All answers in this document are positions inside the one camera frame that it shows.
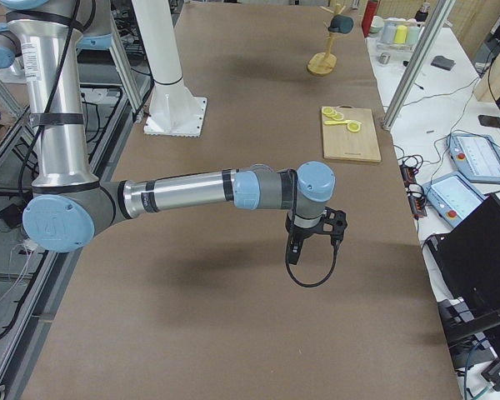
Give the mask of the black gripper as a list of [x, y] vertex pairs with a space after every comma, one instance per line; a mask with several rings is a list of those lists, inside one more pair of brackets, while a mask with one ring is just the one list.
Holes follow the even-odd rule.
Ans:
[[297, 214], [288, 214], [285, 228], [287, 229], [286, 262], [297, 265], [305, 239], [313, 234], [328, 234], [324, 230], [325, 216], [322, 214], [314, 219], [299, 217]]

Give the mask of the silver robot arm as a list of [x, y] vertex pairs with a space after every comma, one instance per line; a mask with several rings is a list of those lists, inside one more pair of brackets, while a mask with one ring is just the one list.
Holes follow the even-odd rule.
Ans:
[[28, 236], [68, 253], [97, 234], [144, 213], [231, 202], [241, 209], [287, 211], [286, 262], [298, 261], [306, 238], [327, 235], [334, 248], [347, 226], [327, 203], [335, 176], [321, 162], [277, 172], [264, 165], [146, 182], [101, 182], [88, 164], [77, 51], [108, 49], [115, 30], [107, 1], [6, 1], [9, 30], [19, 39], [36, 133], [38, 175], [22, 214]]

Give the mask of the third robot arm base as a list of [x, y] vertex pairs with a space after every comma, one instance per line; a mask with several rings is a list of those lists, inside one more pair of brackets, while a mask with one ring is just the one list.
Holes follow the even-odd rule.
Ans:
[[21, 43], [5, 22], [0, 22], [0, 78], [5, 83], [25, 83]]

